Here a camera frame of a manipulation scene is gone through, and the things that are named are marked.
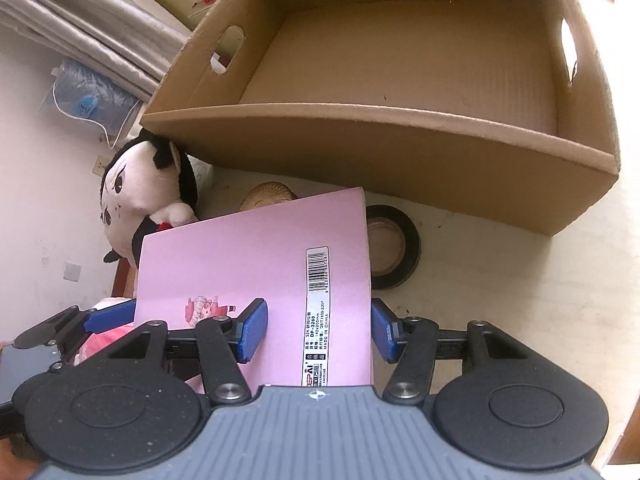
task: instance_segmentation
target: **curtain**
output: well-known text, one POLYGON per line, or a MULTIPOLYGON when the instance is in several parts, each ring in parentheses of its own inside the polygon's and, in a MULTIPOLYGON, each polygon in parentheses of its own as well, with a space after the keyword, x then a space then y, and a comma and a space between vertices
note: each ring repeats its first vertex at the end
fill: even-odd
POLYGON ((0 23, 143 101, 187 40, 131 0, 0 0, 0 23))

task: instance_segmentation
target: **barcode sticker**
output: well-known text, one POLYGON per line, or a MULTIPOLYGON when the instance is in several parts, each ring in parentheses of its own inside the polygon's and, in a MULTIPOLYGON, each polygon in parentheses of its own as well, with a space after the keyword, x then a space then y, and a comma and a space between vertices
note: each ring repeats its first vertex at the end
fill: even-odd
POLYGON ((302 386, 326 386, 329 357, 330 289, 329 248, 307 249, 302 386))

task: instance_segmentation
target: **stuffed doll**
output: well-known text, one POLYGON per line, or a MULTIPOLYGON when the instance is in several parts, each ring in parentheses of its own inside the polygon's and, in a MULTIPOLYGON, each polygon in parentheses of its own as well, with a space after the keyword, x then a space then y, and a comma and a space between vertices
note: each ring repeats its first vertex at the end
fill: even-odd
POLYGON ((187 155, 143 128, 116 153, 102 176, 100 217, 113 248, 104 261, 126 258, 137 268, 143 237, 197 222, 197 200, 187 155))

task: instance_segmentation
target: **pink book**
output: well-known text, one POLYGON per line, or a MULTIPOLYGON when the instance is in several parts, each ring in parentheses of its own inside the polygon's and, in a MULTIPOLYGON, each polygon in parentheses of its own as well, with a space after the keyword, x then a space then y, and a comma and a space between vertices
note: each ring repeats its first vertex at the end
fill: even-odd
POLYGON ((371 286, 361 188, 144 238, 136 326, 164 319, 171 330, 190 328, 204 317, 235 317, 254 298, 264 298, 269 309, 264 340, 241 365, 254 392, 260 384, 370 384, 371 286))

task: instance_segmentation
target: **cartoon girl print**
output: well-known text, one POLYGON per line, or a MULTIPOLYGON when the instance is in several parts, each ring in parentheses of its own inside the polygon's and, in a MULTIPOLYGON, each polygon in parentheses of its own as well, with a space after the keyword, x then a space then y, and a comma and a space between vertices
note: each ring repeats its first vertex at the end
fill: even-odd
POLYGON ((196 296, 193 300, 189 298, 187 305, 184 307, 184 319, 191 328, 195 328, 196 324, 207 317, 226 316, 228 312, 236 310, 234 305, 218 305, 218 297, 208 300, 204 296, 196 296))

